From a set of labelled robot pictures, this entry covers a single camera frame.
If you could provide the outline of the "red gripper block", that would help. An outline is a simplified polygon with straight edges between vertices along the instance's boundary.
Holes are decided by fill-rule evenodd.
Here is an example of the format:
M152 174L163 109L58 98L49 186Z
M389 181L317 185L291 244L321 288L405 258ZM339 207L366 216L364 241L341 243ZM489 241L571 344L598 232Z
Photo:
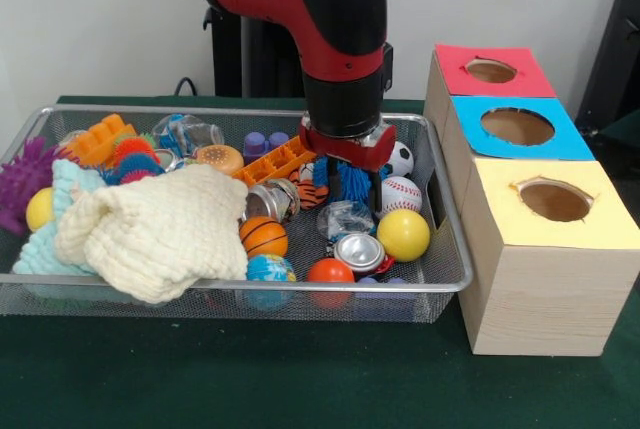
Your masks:
M303 116L299 126L299 137L307 150L319 156L327 156L330 200L335 202L342 199L341 161L362 170L380 170L393 152L396 127L380 120L374 130L365 136L335 138L318 132L312 127L310 117ZM382 208L380 172L371 171L368 178L369 209L372 213L377 213Z

